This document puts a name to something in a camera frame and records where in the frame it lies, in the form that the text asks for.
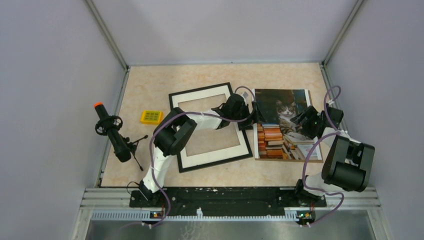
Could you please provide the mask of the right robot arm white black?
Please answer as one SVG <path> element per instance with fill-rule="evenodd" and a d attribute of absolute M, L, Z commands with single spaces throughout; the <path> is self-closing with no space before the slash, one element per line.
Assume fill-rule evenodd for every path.
<path fill-rule="evenodd" d="M 326 105 L 322 112 L 309 106 L 304 112 L 291 117 L 290 121 L 301 127 L 301 133 L 325 143 L 330 150 L 322 170 L 315 175 L 303 174 L 296 183 L 293 200 L 299 206 L 316 204 L 323 200 L 326 193 L 333 194 L 342 190 L 363 192 L 369 184 L 375 147 L 349 136 L 339 126 L 344 112 Z"/>

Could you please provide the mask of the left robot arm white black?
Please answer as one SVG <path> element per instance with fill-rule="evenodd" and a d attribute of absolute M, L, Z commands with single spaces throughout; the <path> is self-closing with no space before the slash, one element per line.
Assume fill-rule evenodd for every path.
<path fill-rule="evenodd" d="M 255 98 L 247 102 L 245 94 L 232 93 L 226 102 L 209 110 L 195 112 L 173 108 L 156 127 L 149 142 L 150 168 L 139 183 L 141 200 L 149 207 L 160 202 L 160 193 L 172 156 L 179 154 L 196 130 L 219 130 L 236 123 L 240 130 L 258 122 Z"/>

